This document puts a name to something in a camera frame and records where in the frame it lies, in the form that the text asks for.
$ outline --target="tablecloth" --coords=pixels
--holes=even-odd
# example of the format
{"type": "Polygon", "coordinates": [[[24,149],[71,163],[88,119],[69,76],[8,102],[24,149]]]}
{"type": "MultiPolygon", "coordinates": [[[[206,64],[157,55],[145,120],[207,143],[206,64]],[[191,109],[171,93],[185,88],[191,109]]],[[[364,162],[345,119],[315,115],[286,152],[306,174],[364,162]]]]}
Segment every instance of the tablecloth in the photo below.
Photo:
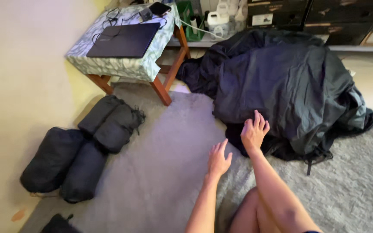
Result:
{"type": "MultiPolygon", "coordinates": [[[[134,5],[120,9],[117,16],[117,22],[112,25],[126,25],[138,24],[142,22],[138,12],[148,7],[150,4],[134,5]]],[[[139,80],[153,82],[159,71],[159,66],[155,63],[162,55],[165,46],[174,33],[175,24],[181,27],[177,5],[175,3],[168,3],[171,14],[167,14],[164,18],[168,21],[167,24],[156,33],[148,50],[142,58],[88,58],[86,54],[93,46],[92,38],[97,33],[103,32],[103,22],[107,20],[107,12],[102,13],[84,35],[77,41],[77,43],[66,53],[66,59],[72,63],[78,70],[84,74],[109,75],[117,77],[127,77],[139,80]]],[[[118,9],[109,13],[109,17],[114,17],[118,9]]],[[[165,20],[154,15],[152,20],[145,23],[159,22],[161,25],[165,24],[165,20]]],[[[104,23],[104,27],[110,26],[108,22],[104,23]]]]}

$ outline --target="stuff sack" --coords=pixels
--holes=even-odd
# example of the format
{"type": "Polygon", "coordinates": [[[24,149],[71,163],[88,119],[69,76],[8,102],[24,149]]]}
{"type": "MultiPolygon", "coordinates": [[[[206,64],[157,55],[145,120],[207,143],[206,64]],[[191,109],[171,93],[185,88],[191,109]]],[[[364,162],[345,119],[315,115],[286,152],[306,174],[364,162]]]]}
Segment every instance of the stuff sack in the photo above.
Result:
{"type": "Polygon", "coordinates": [[[66,220],[60,214],[54,215],[49,223],[44,226],[41,233],[80,233],[80,231],[68,223],[68,220],[72,217],[73,215],[71,214],[66,220]]]}
{"type": "Polygon", "coordinates": [[[145,121],[142,111],[122,104],[114,109],[93,136],[106,150],[118,153],[129,142],[133,131],[145,121]]]}
{"type": "Polygon", "coordinates": [[[112,111],[121,104],[124,104],[124,101],[118,99],[114,95],[107,95],[101,98],[86,117],[80,121],[77,127],[79,127],[86,136],[93,136],[112,111]]]}
{"type": "Polygon", "coordinates": [[[84,141],[77,129],[51,128],[20,181],[29,192],[51,192],[60,187],[84,141]]]}
{"type": "Polygon", "coordinates": [[[63,199],[72,204],[92,199],[106,159],[107,155],[101,152],[94,141],[85,143],[60,188],[63,199]]]}

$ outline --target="carpet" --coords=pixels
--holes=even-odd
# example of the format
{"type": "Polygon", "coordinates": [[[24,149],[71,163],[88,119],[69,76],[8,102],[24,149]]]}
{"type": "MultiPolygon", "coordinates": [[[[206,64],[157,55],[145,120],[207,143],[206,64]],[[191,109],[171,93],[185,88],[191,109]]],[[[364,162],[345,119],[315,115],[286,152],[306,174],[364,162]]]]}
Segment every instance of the carpet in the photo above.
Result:
{"type": "MultiPolygon", "coordinates": [[[[92,200],[68,204],[42,199],[21,232],[39,232],[56,213],[83,233],[183,232],[207,169],[208,151],[224,139],[212,100],[202,94],[170,93],[169,107],[150,86],[120,83],[115,94],[147,116],[129,144],[109,157],[92,200]]],[[[324,232],[373,232],[373,129],[336,140],[334,159],[312,167],[268,160],[324,232]]],[[[217,191],[216,232],[225,232],[246,192],[255,186],[247,158],[230,144],[229,171],[217,191]]]]}

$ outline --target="black laptop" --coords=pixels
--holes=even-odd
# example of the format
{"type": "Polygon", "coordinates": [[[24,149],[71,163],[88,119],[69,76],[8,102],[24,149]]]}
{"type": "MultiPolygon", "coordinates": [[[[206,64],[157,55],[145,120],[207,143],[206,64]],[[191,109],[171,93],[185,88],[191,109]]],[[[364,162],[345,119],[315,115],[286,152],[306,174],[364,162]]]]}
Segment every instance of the black laptop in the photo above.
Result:
{"type": "Polygon", "coordinates": [[[87,53],[90,58],[141,58],[160,23],[106,27],[87,53]]]}

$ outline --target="green crate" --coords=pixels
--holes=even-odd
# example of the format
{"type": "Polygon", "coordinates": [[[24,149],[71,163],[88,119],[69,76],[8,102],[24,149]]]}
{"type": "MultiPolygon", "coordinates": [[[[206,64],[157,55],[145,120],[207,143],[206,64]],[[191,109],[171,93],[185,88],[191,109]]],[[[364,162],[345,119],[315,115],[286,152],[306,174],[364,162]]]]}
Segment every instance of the green crate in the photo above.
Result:
{"type": "MultiPolygon", "coordinates": [[[[199,29],[204,30],[204,16],[200,16],[201,24],[198,27],[199,29]]],[[[198,30],[198,34],[194,34],[192,31],[192,27],[187,26],[185,31],[186,40],[189,42],[197,42],[201,41],[202,37],[204,37],[205,32],[198,30]]]]}
{"type": "Polygon", "coordinates": [[[191,24],[191,16],[194,15],[194,10],[192,9],[192,4],[190,1],[181,1],[177,3],[177,8],[179,12],[179,17],[182,21],[191,24]]]}

